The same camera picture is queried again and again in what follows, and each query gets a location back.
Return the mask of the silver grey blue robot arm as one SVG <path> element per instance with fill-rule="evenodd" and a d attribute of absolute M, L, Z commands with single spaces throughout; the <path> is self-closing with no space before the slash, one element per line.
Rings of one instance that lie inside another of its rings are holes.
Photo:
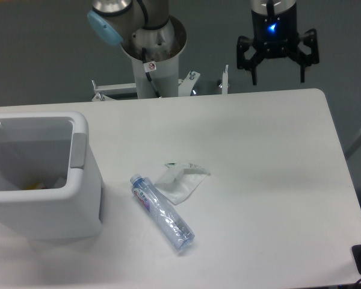
<path fill-rule="evenodd" d="M 125 41 L 138 29 L 156 30 L 170 20 L 168 1 L 93 1 L 87 15 L 99 37 L 111 45 Z M 295 1 L 252 1 L 253 39 L 244 36 L 236 44 L 238 69 L 251 72 L 257 83 L 256 68 L 264 59 L 285 58 L 300 65 L 300 81 L 305 69 L 319 63 L 315 29 L 297 31 Z"/>

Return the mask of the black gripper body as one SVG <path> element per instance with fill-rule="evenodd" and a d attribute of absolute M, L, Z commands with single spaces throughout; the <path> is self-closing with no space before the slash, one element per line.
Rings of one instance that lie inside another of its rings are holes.
<path fill-rule="evenodd" d="M 295 1 L 252 1 L 253 47 L 268 59 L 297 51 L 297 4 Z"/>

